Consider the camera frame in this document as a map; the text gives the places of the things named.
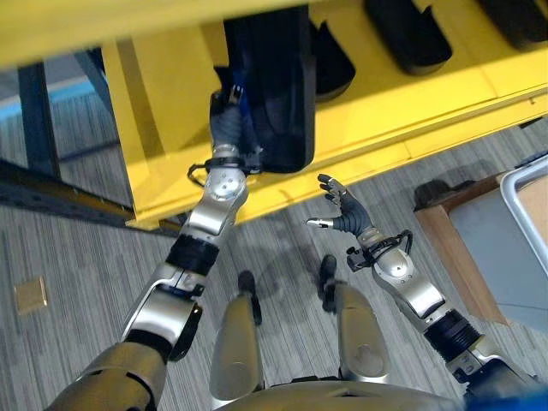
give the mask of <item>robotic hand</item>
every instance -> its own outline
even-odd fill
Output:
[[[100,354],[48,409],[137,411],[158,406],[167,362],[180,360],[192,344],[202,314],[195,299],[247,199],[238,150],[240,94],[234,87],[229,96],[218,92],[211,98],[213,155],[204,165],[204,194],[131,309],[121,341]]]
[[[468,398],[519,396],[541,388],[484,335],[459,314],[409,258],[413,236],[404,230],[386,237],[373,224],[365,207],[337,180],[319,175],[325,197],[340,206],[341,216],[310,218],[307,224],[355,235],[359,249],[347,251],[352,271],[372,267],[375,282],[392,296],[415,329],[444,358],[448,370],[468,384]],[[399,248],[407,237],[405,251]]]

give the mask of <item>floor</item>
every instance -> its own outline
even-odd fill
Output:
[[[116,136],[108,113],[94,95],[53,107],[59,151],[69,153]],[[0,122],[0,152],[25,163],[21,119]],[[414,232],[412,258],[454,304],[466,312],[448,274],[413,214],[414,189],[432,178],[450,185],[512,168],[548,147],[548,121],[525,130],[512,128],[465,146],[425,158],[352,186],[373,222],[386,233]],[[67,182],[130,202],[117,147],[62,166]],[[162,410],[208,409],[207,391],[216,329],[236,292],[237,273],[254,272],[262,300],[259,340],[267,385],[315,374],[337,372],[337,329],[324,313],[313,284],[326,253],[337,256],[338,276],[369,299],[378,316],[391,359],[391,382],[441,396],[463,392],[444,363],[398,312],[368,270],[351,273],[343,265],[350,235],[308,228],[311,216],[335,212],[316,198],[234,229],[219,254],[201,305],[205,313],[187,357],[170,365],[160,403]],[[0,409],[38,410],[52,399],[101,350],[120,336],[133,299],[165,258],[172,239],[111,229],[0,207]],[[43,276],[46,309],[17,315],[15,284]],[[526,371],[548,380],[548,336],[512,324],[488,324],[471,318]]]

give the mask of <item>white bin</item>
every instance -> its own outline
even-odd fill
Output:
[[[518,195],[539,179],[548,179],[548,156],[509,172],[500,189],[459,205],[450,220],[503,315],[548,332],[548,246],[541,235],[548,227],[535,226]],[[547,187],[541,181],[538,187]],[[545,188],[539,196],[537,205],[545,216]]]

